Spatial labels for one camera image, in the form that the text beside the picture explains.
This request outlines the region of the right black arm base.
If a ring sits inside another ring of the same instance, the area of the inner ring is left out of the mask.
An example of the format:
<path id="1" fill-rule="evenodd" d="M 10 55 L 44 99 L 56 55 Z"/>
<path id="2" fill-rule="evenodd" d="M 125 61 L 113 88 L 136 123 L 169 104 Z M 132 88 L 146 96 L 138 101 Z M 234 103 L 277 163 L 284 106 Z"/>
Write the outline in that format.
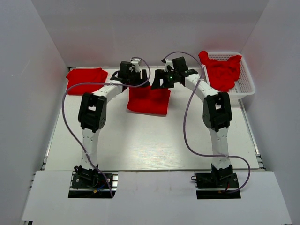
<path id="1" fill-rule="evenodd" d="M 196 184 L 198 200 L 240 199 L 237 174 L 230 165 L 225 169 L 211 167 L 211 172 L 199 172 L 191 176 Z"/>

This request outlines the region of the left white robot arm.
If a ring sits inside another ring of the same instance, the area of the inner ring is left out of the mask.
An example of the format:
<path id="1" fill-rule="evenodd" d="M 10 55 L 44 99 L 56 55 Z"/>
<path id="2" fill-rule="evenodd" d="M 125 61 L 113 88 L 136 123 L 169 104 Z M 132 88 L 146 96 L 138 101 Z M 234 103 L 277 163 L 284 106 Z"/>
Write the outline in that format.
<path id="1" fill-rule="evenodd" d="M 120 63 L 120 69 L 115 72 L 109 85 L 100 89 L 99 95 L 84 93 L 80 105 L 78 121 L 82 129 L 82 157 L 80 167 L 93 170 L 98 167 L 98 137 L 100 130 L 106 123 L 107 104 L 128 86 L 147 87 L 146 70 L 140 69 L 140 59 L 134 58 L 130 62 Z"/>

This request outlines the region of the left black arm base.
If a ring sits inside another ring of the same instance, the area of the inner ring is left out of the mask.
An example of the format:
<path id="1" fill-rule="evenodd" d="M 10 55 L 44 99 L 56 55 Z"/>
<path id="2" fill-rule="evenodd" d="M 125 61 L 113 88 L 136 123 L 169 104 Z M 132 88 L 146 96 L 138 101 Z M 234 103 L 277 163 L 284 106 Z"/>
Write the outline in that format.
<path id="1" fill-rule="evenodd" d="M 72 173 L 68 198 L 70 199 L 112 199 L 118 185 L 116 172 L 101 174 L 95 169 L 75 166 Z"/>

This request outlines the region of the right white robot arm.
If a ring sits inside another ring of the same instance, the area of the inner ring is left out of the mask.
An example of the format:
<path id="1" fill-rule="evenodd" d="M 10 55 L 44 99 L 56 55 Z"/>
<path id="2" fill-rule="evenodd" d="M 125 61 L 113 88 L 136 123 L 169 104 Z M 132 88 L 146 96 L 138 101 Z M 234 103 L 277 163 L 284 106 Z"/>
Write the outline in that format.
<path id="1" fill-rule="evenodd" d="M 228 174 L 223 170 L 231 170 L 232 164 L 228 150 L 228 130 L 232 120 L 232 110 L 229 94 L 220 92 L 201 78 L 202 73 L 189 69 L 185 58 L 178 57 L 172 60 L 162 59 L 164 69 L 155 71 L 151 89 L 170 89 L 175 83 L 183 85 L 192 91 L 188 100 L 183 119 L 183 136 L 187 148 L 195 155 L 212 158 L 211 166 L 218 170 L 212 174 L 212 183 L 217 187 L 224 186 L 228 181 Z M 209 130 L 212 145 L 212 154 L 201 154 L 191 149 L 187 141 L 186 120 L 193 96 L 196 95 L 203 103 L 202 120 Z"/>

